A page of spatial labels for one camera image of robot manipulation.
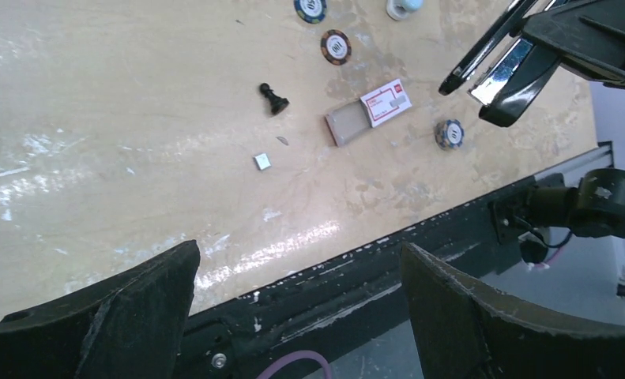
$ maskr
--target white square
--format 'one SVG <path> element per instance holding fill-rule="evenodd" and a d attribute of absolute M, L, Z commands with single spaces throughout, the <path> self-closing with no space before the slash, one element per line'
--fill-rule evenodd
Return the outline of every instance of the white square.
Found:
<path fill-rule="evenodd" d="M 255 156 L 254 161 L 256 162 L 258 169 L 261 171 L 270 167 L 270 160 L 268 159 L 268 156 L 265 153 Z"/>

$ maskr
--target tabletop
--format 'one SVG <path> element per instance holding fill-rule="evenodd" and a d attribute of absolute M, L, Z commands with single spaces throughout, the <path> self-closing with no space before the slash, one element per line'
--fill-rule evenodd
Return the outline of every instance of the tabletop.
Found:
<path fill-rule="evenodd" d="M 589 87 L 562 69 L 509 129 L 437 93 L 508 3 L 396 22 L 329 0 L 308 24 L 284 0 L 0 0 L 0 319 L 188 239 L 197 313 L 594 148 Z M 335 146 L 324 115 L 398 78 L 412 108 Z M 278 116 L 262 82 L 291 102 Z"/>

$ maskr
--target screw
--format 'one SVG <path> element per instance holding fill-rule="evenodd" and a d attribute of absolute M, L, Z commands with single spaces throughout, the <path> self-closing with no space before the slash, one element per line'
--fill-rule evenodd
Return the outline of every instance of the screw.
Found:
<path fill-rule="evenodd" d="M 212 357 L 212 366 L 215 369 L 223 369 L 224 366 L 226 366 L 226 355 L 223 355 L 221 353 L 215 354 Z"/>

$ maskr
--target chess piece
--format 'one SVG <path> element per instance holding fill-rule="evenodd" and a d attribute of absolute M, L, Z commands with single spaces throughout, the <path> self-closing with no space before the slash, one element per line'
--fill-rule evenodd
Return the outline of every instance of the chess piece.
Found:
<path fill-rule="evenodd" d="M 267 83 L 261 84 L 258 87 L 258 90 L 270 102 L 270 112 L 273 114 L 273 116 L 282 112 L 289 105 L 289 100 L 285 99 L 284 97 L 279 97 L 275 95 L 275 93 L 272 89 L 270 89 L 270 86 Z"/>

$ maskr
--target black poker chip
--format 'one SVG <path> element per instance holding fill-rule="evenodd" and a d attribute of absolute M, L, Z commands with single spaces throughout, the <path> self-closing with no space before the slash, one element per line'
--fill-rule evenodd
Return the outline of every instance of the black poker chip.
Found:
<path fill-rule="evenodd" d="M 344 65 L 352 56 L 352 45 L 349 43 L 349 38 L 339 30 L 329 30 L 322 37 L 322 54 L 327 61 L 334 65 Z"/>
<path fill-rule="evenodd" d="M 293 0 L 296 13 L 305 22 L 318 24 L 326 17 L 326 0 Z"/>

